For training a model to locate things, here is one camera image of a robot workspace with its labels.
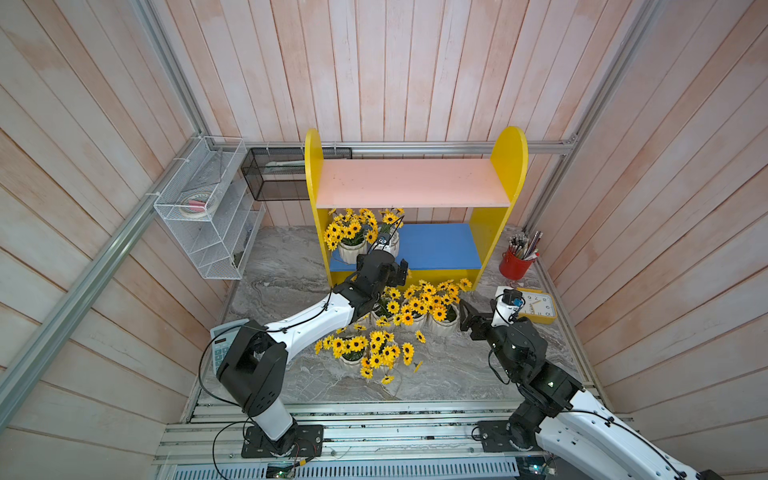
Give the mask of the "sunflower pot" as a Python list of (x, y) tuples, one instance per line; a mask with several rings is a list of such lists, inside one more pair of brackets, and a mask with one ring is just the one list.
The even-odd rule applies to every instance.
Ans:
[(378, 222), (367, 208), (357, 211), (347, 208), (343, 212), (329, 211), (330, 223), (324, 232), (324, 242), (330, 252), (337, 252), (342, 262), (355, 264), (357, 256), (364, 254), (378, 237)]
[(402, 300), (400, 290), (394, 287), (384, 288), (371, 313), (377, 328), (391, 329), (394, 327), (396, 317), (401, 311)]
[(404, 373), (416, 373), (423, 365), (423, 361), (416, 359), (416, 347), (424, 343), (425, 338), (420, 331), (416, 332), (414, 339), (407, 337), (404, 341), (399, 341), (392, 332), (373, 331), (368, 337), (359, 374), (365, 380), (390, 385)]
[(459, 325), (459, 304), (461, 293), (472, 289), (468, 278), (439, 283), (427, 300), (431, 319), (431, 331), (435, 336), (446, 337), (457, 330)]
[(315, 343), (316, 354), (329, 353), (344, 363), (355, 365), (362, 361), (369, 345), (367, 327), (360, 324), (341, 327)]
[(399, 254), (399, 230), (403, 225), (405, 211), (402, 208), (385, 209), (380, 212), (381, 225), (375, 247), (397, 257)]
[(415, 332), (424, 325), (431, 312), (436, 294), (437, 288), (423, 280), (407, 287), (402, 292), (400, 320), (407, 330)]

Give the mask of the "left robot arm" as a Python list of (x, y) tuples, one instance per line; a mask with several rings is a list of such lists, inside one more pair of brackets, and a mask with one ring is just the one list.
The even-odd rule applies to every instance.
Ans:
[(403, 286), (408, 263), (384, 250), (357, 257), (356, 270), (325, 299), (281, 321), (241, 326), (216, 378), (246, 415), (241, 456), (246, 459), (305, 457), (322, 452), (324, 428), (301, 426), (280, 394), (287, 363), (305, 348), (373, 310), (387, 287)]

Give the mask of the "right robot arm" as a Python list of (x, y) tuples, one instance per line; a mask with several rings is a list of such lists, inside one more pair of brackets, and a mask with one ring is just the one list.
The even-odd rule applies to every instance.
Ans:
[(545, 451), (593, 479), (716, 479), (653, 445), (583, 384), (546, 357), (547, 341), (520, 315), (523, 298), (506, 289), (491, 313), (459, 303), (461, 331), (489, 347), (492, 371), (523, 400), (506, 420), (481, 421), (474, 437), (486, 453)]

